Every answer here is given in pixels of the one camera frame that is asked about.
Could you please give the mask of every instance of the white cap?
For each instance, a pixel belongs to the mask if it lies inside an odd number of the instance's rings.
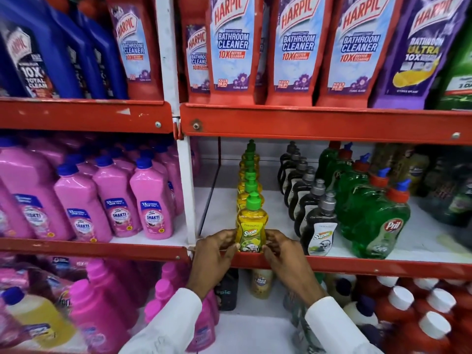
[[[396,285],[388,295],[388,301],[399,310],[407,310],[413,303],[414,297],[408,289]]]
[[[437,278],[415,278],[413,282],[422,289],[431,291],[440,280]]]
[[[443,339],[451,331],[451,325],[440,314],[429,311],[418,323],[421,330],[433,339]]]
[[[463,280],[445,280],[445,282],[449,283],[450,285],[464,285],[465,282]]]
[[[426,298],[426,301],[441,313],[449,313],[452,307],[456,305],[456,300],[452,297],[452,294],[440,288],[434,289]]]
[[[386,287],[393,287],[397,284],[398,277],[378,276],[377,280]]]

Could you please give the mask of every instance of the product label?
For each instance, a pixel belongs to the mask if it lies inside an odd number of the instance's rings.
[[[185,35],[190,90],[192,93],[209,93],[205,25],[188,25]]]
[[[259,252],[262,236],[265,237],[264,223],[242,222],[238,225],[236,237],[239,238],[242,252]]]
[[[308,91],[320,45],[325,2],[280,0],[274,53],[276,91]]]
[[[31,338],[41,338],[41,341],[49,341],[56,338],[56,333],[48,323],[25,325],[23,329],[29,333]]]
[[[254,0],[210,0],[210,9],[215,90],[247,90],[254,46]]]
[[[285,193],[285,190],[287,189],[288,186],[288,174],[290,174],[292,171],[295,169],[285,169],[285,180],[284,184],[282,184],[282,191]]]
[[[302,197],[304,197],[305,195],[309,194],[310,192],[309,191],[298,191],[298,201],[295,205],[295,210],[294,210],[294,219],[296,219],[296,217],[298,216],[298,214],[300,213],[301,211],[301,208],[300,208],[300,200],[302,199]]]
[[[386,94],[421,97],[446,57],[465,0],[417,0],[389,71]]]
[[[79,82],[79,87],[82,91],[82,94],[85,98],[91,99],[91,94],[87,89],[87,83],[84,78],[84,72],[82,71],[82,68],[80,67],[79,61],[77,59],[77,52],[70,46],[67,46],[67,51],[69,53],[70,63],[72,63],[72,66],[74,67],[75,76]]]
[[[107,337],[103,333],[100,333],[93,323],[81,324],[78,328],[84,336],[90,351],[99,353],[113,351],[111,345],[107,343]]]
[[[295,196],[295,192],[294,192],[294,186],[296,183],[298,183],[299,181],[301,181],[302,179],[300,179],[299,177],[296,178],[296,179],[292,179],[292,189],[290,190],[290,193],[288,194],[288,204],[290,205],[290,202],[292,201],[292,199],[294,198]]]
[[[391,219],[386,221],[379,229],[377,237],[367,245],[366,252],[371,256],[385,257],[392,251],[397,237],[402,230],[404,221],[402,219]]]
[[[161,204],[157,201],[141,201],[141,216],[145,219],[148,231],[152,234],[163,234],[166,232],[164,228],[164,215],[162,214]]]
[[[472,94],[472,76],[453,77],[444,92],[445,96]]]
[[[125,199],[106,199],[105,209],[110,216],[115,231],[131,231],[133,229],[131,214]]]
[[[28,94],[33,98],[59,98],[49,79],[34,33],[29,28],[8,21],[0,23],[0,33]]]
[[[49,219],[44,212],[43,205],[36,196],[20,193],[13,196],[15,196],[23,215],[27,218],[38,238],[52,238],[55,236],[49,228]]]
[[[313,210],[314,208],[317,208],[318,206],[317,205],[306,205],[305,206],[305,216],[303,218],[303,221],[300,225],[300,234],[302,234],[303,232],[305,232],[306,230],[306,227],[308,226],[308,222],[306,221],[306,218],[308,217],[308,213]]]
[[[139,10],[120,4],[110,7],[110,14],[126,77],[132,82],[150,82],[149,52]]]
[[[310,256],[326,256],[333,244],[336,222],[321,222],[314,225],[315,232],[308,245]]]
[[[90,215],[87,211],[81,208],[68,208],[67,215],[69,216],[72,228],[75,231],[79,241],[97,242],[93,224]]]
[[[96,48],[93,49],[93,53],[95,53],[95,59],[97,60],[98,68],[100,69],[100,75],[102,76],[103,87],[105,87],[105,90],[107,91],[107,95],[109,98],[115,98],[115,96],[113,95],[113,90],[111,89],[110,82],[108,80],[107,71],[103,63],[102,54]]]
[[[7,214],[0,207],[0,234],[7,237],[13,237],[16,235],[16,232],[10,226]]]
[[[257,66],[256,87],[262,86],[266,78],[266,64],[268,51],[268,29],[270,24],[270,4],[272,0],[264,0],[263,31],[261,33],[261,49]]]
[[[362,94],[379,60],[396,0],[343,0],[328,92]]]

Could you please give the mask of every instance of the red metal shelf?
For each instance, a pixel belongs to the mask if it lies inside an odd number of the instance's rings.
[[[306,256],[316,272],[472,280],[472,264]],[[270,269],[262,253],[237,253],[231,267]]]
[[[472,145],[472,112],[182,104],[186,135]]]
[[[102,244],[0,238],[0,251],[48,254],[66,257],[116,257],[129,260],[176,261],[188,259],[187,249],[178,246]]]
[[[170,133],[170,105],[162,101],[0,99],[0,124],[8,129]]]

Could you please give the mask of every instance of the hand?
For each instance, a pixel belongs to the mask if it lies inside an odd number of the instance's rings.
[[[223,278],[240,244],[235,244],[236,229],[221,230],[197,241],[187,288],[203,300]],[[223,257],[220,250],[225,249]]]
[[[266,229],[265,232],[270,242],[263,246],[264,256],[282,283],[295,292],[307,308],[325,297],[326,294],[316,280],[301,244],[287,238],[278,230]],[[274,252],[280,253],[280,257],[277,258]]]

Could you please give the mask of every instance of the blue bottle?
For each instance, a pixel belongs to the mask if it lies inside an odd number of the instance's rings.
[[[62,31],[70,61],[74,67],[84,98],[106,99],[102,75],[95,58],[95,53],[84,31],[63,11],[48,4],[46,0],[32,0],[42,7],[44,12],[56,22]]]
[[[34,4],[0,0],[0,33],[31,97],[84,97],[60,30]]]
[[[16,73],[15,66],[0,37],[0,97],[27,97],[23,84]]]
[[[127,83],[113,35],[77,9],[71,10],[71,14],[93,43],[108,98],[128,99]]]

